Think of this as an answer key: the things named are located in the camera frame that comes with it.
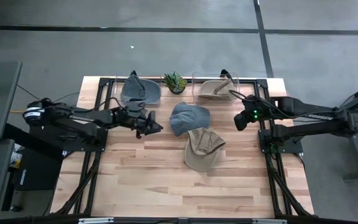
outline concrete floor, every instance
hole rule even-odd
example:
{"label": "concrete floor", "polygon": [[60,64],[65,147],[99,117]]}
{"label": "concrete floor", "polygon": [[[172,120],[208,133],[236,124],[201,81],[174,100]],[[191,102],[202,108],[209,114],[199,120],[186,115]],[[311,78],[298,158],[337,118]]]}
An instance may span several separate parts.
{"label": "concrete floor", "polygon": [[[260,0],[266,29],[358,30],[358,1]],[[0,0],[0,24],[258,28],[252,0]],[[338,106],[358,90],[358,35],[267,35],[275,77],[306,103]],[[266,77],[259,34],[0,31],[0,62],[20,60],[19,84],[51,99],[79,91],[85,75],[218,73]],[[18,89],[13,109],[33,98]],[[66,98],[76,103],[76,96]],[[28,129],[18,114],[9,121]],[[347,139],[302,140],[315,213],[358,221],[358,170]],[[42,213],[45,203],[32,211]]]}

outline succulent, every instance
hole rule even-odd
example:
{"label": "succulent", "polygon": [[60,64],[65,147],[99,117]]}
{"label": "succulent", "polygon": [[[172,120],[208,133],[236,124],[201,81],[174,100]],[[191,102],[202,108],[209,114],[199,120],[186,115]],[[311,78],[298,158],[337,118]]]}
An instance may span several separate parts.
{"label": "succulent", "polygon": [[165,74],[164,80],[165,84],[171,91],[178,92],[186,88],[187,81],[177,74],[177,72]]}

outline wooden table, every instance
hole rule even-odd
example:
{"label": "wooden table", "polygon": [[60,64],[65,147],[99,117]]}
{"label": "wooden table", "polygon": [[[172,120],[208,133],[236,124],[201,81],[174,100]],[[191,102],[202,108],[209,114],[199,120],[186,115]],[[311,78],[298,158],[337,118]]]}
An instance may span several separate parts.
{"label": "wooden table", "polygon": [[[84,77],[77,106],[94,106],[99,78]],[[283,79],[267,81],[270,96],[287,95]],[[250,85],[241,85],[240,89],[245,95],[254,92]],[[244,109],[239,100],[232,106],[205,106],[211,112],[211,129],[227,142],[213,169],[197,172],[184,164],[188,136],[175,137],[169,117],[177,103],[193,103],[191,90],[190,84],[181,95],[174,95],[162,88],[161,105],[153,109],[157,122],[164,127],[161,133],[136,139],[135,132],[129,129],[109,131],[92,216],[273,217],[265,158],[257,140],[259,124],[248,124],[244,131],[237,131],[233,117]],[[277,123],[293,124],[292,120]],[[61,208],[76,189],[83,157],[83,152],[76,152],[63,161],[51,212]],[[282,157],[288,187],[313,213],[302,163],[291,154]],[[83,207],[88,195],[85,192]],[[284,211],[281,190],[278,194]]]}

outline beige baseball cap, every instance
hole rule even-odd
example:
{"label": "beige baseball cap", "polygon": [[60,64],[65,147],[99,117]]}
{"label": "beige baseball cap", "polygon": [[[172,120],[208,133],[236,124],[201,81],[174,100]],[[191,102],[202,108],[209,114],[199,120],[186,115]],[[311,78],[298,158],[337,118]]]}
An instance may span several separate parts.
{"label": "beige baseball cap", "polygon": [[187,132],[189,140],[185,148],[185,163],[188,167],[205,172],[218,158],[218,152],[225,141],[213,131],[197,128]]}
{"label": "beige baseball cap", "polygon": [[229,92],[229,90],[236,90],[233,82],[227,80],[208,80],[200,87],[199,97],[211,98],[214,100],[233,100],[236,97]]}

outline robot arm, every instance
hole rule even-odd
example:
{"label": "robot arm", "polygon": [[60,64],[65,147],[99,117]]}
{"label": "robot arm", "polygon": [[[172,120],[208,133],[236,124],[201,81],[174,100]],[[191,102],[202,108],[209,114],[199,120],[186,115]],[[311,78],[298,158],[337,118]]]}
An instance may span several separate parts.
{"label": "robot arm", "polygon": [[348,138],[358,132],[353,116],[347,110],[309,105],[289,96],[272,97],[270,101],[267,101],[250,95],[244,96],[242,103],[245,110],[234,117],[239,131],[244,130],[248,123],[268,119],[307,117],[323,121],[292,127],[274,124],[270,127],[270,138],[271,142],[278,146],[282,146],[286,140],[292,137],[331,133]]}
{"label": "robot arm", "polygon": [[155,122],[155,112],[151,111],[146,117],[146,110],[138,103],[129,106],[118,106],[113,109],[96,111],[68,106],[64,103],[53,103],[48,98],[27,105],[23,117],[30,126],[45,126],[51,124],[66,128],[84,138],[96,138],[97,129],[111,129],[118,126],[136,130],[136,137],[161,132],[163,127]]}

